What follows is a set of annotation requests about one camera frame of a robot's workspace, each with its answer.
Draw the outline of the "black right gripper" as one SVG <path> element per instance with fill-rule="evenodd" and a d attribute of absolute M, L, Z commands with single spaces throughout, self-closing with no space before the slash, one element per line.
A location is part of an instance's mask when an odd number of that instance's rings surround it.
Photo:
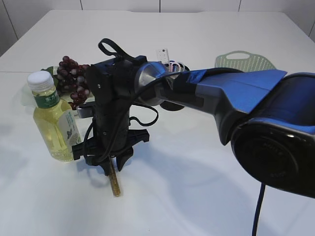
<path fill-rule="evenodd" d="M 100 166 L 111 174 L 111 158 L 120 172 L 133 156 L 133 146 L 147 142 L 147 130 L 130 130 L 130 106 L 136 93 L 135 79 L 144 61 L 106 60 L 91 65 L 86 72 L 88 86 L 95 99 L 92 117 L 93 137 L 72 147 L 73 158 L 81 157 L 90 166 Z"/>

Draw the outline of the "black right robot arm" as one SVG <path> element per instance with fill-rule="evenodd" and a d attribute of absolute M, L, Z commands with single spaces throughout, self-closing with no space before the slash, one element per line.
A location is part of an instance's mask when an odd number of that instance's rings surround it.
<path fill-rule="evenodd" d="M 281 70 L 242 72 L 212 68 L 167 72 L 160 62 L 110 59 L 87 70 L 93 102 L 81 118 L 93 119 L 93 136 L 73 146 L 75 160 L 121 169 L 133 146 L 147 142 L 145 129 L 131 130 L 132 105 L 169 101 L 211 114 L 220 142 L 231 144 L 245 171 L 259 182 L 294 194 L 315 195 L 315 76 Z"/>

